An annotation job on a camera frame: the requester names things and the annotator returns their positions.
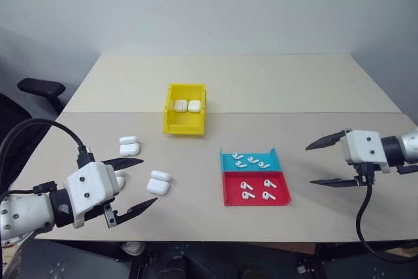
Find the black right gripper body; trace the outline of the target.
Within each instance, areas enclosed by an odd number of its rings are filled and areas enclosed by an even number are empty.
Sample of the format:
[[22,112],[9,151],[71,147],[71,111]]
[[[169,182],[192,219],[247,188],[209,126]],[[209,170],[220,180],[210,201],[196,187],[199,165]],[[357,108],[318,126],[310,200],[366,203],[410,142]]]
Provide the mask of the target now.
[[350,180],[349,186],[371,186],[375,184],[375,170],[376,167],[371,162],[362,162],[362,163],[350,163],[357,175],[354,176],[354,179]]

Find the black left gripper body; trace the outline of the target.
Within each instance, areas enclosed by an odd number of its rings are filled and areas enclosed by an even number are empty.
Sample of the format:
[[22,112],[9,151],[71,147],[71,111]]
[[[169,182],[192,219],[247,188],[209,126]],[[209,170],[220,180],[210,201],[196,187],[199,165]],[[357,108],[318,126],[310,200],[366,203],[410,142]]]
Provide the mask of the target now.
[[84,220],[92,220],[93,218],[96,218],[98,216],[104,216],[108,228],[115,227],[117,225],[116,222],[116,214],[112,209],[111,203],[113,202],[113,199],[110,199],[108,201],[105,201],[104,203],[98,204],[94,206],[91,210],[87,211],[84,214]]

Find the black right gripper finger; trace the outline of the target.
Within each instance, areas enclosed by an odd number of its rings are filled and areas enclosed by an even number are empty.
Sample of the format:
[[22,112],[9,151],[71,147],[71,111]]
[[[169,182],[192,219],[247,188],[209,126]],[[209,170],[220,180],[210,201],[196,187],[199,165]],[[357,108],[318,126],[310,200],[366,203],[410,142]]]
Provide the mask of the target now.
[[305,150],[316,150],[320,148],[326,148],[329,146],[334,146],[337,142],[340,141],[341,138],[345,137],[348,133],[350,133],[352,129],[343,129],[337,133],[333,133],[330,135],[326,135],[313,141],[311,144],[305,147]]
[[312,180],[311,183],[333,188],[362,186],[362,183],[360,183],[356,178],[351,180],[343,180],[341,178],[326,178],[320,180]]

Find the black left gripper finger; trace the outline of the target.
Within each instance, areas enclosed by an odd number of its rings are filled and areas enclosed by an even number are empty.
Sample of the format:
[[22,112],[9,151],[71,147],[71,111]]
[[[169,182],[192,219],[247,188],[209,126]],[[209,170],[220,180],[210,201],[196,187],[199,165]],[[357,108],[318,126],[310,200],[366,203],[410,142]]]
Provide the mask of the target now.
[[154,202],[156,202],[156,200],[158,200],[157,197],[144,201],[143,203],[137,204],[129,208],[125,214],[121,216],[116,215],[116,223],[119,225],[141,215],[146,209],[152,206]]
[[141,164],[144,161],[138,158],[119,157],[103,161],[105,165],[112,166],[113,169],[126,169]]

